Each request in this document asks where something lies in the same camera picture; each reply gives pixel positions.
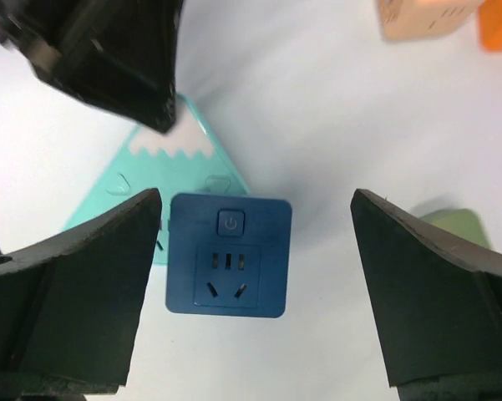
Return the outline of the blue cube plug adapter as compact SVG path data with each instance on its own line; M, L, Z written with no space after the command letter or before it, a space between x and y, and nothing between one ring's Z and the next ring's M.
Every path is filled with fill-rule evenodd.
M170 204L170 312L280 317L286 309L292 205L248 195L181 193Z

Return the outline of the olive green power strip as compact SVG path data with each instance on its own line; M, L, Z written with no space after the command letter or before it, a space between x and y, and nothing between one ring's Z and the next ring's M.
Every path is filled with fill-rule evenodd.
M470 209L440 209L419 219L478 246L491 248L483 222Z

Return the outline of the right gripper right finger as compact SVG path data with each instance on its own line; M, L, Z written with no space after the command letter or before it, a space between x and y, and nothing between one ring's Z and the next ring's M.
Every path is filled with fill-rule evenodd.
M402 400L502 400L502 254L370 190L350 210L389 385Z

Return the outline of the beige cube plug adapter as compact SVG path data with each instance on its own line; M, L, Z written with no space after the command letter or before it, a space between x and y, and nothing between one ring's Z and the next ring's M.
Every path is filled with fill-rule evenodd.
M481 0L378 0L382 34L389 41L448 35L469 19Z

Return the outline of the orange power strip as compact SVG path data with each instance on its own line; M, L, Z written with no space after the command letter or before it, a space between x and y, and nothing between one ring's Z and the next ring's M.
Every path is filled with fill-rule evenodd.
M502 0L486 0L481 4L477 21L484 50L502 53Z

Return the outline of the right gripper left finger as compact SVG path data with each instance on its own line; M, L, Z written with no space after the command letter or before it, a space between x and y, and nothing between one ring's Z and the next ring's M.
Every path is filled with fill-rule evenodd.
M129 375L162 200L143 190L18 251L0 251L0 400L84 400Z

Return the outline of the teal triangular power strip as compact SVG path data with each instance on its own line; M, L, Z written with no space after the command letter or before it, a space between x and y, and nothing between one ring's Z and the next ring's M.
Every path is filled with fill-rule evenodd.
M153 263L167 264L170 202L179 193L245 195L248 185L216 138L213 129L185 96L176 98L177 120L165 135L139 125L64 225L80 225L142 190L156 188L162 217Z

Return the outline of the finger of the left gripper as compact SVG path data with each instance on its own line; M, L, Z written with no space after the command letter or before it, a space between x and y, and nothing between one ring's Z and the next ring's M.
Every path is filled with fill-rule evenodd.
M181 1L0 1L0 44L35 76L161 134L176 121Z

